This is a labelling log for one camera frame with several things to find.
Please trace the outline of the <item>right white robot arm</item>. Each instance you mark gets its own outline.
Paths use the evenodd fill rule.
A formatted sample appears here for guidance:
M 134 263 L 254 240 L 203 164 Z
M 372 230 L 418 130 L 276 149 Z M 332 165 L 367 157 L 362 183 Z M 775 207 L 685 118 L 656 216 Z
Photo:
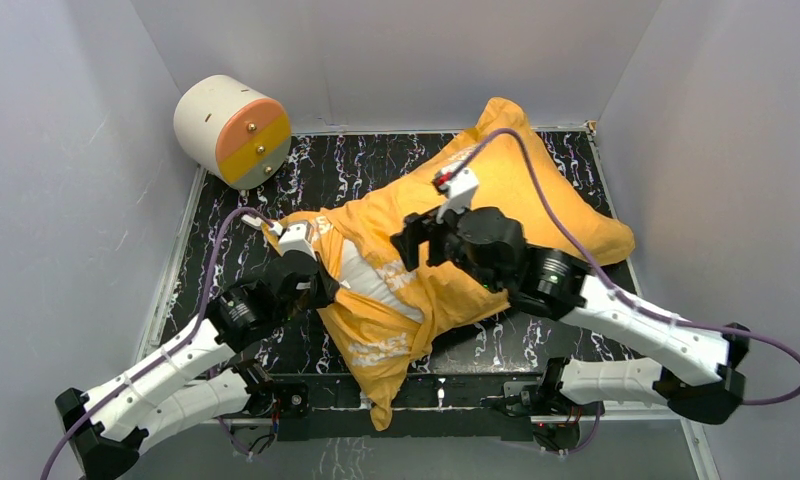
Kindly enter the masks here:
M 404 266 L 452 263 L 508 304 L 527 314 L 599 333 L 640 358 L 586 362 L 551 358 L 536 383 L 506 384 L 486 407 L 510 416 L 563 414 L 595 402 L 640 402 L 668 407 L 689 420 L 720 425 L 742 404 L 746 379 L 736 367 L 749 343 L 731 335 L 666 324 L 627 306 L 629 293 L 609 292 L 589 265 L 561 250 L 529 244 L 522 225 L 495 207 L 442 219 L 431 210 L 411 214 L 390 238 Z

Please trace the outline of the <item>blue and yellow pillowcase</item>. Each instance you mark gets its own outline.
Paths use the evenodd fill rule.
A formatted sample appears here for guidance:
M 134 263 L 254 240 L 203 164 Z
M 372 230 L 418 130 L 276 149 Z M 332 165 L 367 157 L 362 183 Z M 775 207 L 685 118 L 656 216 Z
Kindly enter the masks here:
M 495 207 L 520 223 L 526 241 L 600 265 L 625 260 L 635 238 L 624 223 L 584 201 L 551 159 L 525 111 L 490 99 L 476 125 L 458 134 L 411 173 L 334 209 L 299 211 L 283 225 L 305 222 L 310 243 L 339 282 L 334 302 L 319 316 L 364 395 L 378 431 L 391 424 L 392 403 L 410 364 L 428 355 L 435 338 L 508 307 L 505 293 L 487 291 L 450 257 L 473 257 L 449 224 L 419 248 L 408 270 L 392 237 L 412 214 L 437 210 L 444 196 L 434 179 L 463 160 L 479 185 L 473 209 Z

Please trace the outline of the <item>white pillow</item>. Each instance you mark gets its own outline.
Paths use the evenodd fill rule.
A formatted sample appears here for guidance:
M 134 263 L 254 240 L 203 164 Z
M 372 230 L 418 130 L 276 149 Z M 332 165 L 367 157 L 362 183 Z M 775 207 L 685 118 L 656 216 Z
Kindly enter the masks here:
M 422 323 L 423 313 L 402 302 L 395 291 L 415 278 L 404 270 L 400 261 L 389 262 L 382 269 L 373 268 L 359 253 L 355 244 L 344 240 L 341 254 L 340 282 L 351 291 L 377 301 L 408 318 Z

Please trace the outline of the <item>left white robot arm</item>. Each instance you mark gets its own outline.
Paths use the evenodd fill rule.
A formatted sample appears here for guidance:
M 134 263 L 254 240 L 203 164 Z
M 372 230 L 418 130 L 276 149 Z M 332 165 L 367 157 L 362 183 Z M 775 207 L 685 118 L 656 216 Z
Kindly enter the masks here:
M 55 400 L 87 479 L 117 479 L 153 446 L 213 418 L 301 416 L 303 384 L 275 382 L 255 360 L 233 359 L 287 321 L 331 305 L 340 284 L 318 257 L 293 251 L 210 301 L 170 341 L 115 379 Z

